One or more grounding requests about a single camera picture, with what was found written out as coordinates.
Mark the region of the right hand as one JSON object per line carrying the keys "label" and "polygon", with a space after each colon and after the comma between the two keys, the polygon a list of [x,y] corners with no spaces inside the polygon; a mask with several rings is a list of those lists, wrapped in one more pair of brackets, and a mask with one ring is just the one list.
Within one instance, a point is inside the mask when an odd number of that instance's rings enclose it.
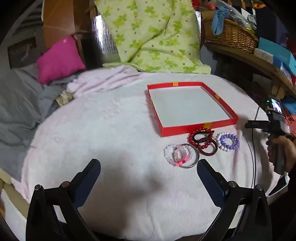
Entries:
{"label": "right hand", "polygon": [[274,146],[279,145],[284,147],[285,151],[285,171],[289,173],[294,164],[295,164],[295,145],[294,143],[286,138],[285,136],[279,136],[277,138],[272,138],[271,136],[268,138],[267,150],[268,150],[268,159],[271,163],[274,162],[275,158],[273,157]]}

